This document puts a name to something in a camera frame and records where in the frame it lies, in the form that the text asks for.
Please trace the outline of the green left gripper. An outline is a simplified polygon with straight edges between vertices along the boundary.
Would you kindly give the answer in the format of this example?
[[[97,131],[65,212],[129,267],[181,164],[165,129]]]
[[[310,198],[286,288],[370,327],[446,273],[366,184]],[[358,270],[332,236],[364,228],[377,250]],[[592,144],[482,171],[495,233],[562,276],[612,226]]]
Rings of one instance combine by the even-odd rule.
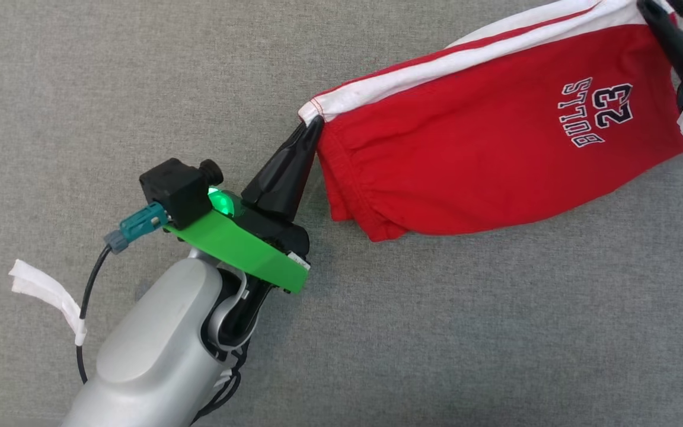
[[[320,116],[308,125],[301,123],[247,184],[241,198],[209,189],[212,212],[183,230],[171,224],[164,230],[214,259],[297,294],[311,268],[309,235],[288,221],[296,217],[323,128]]]

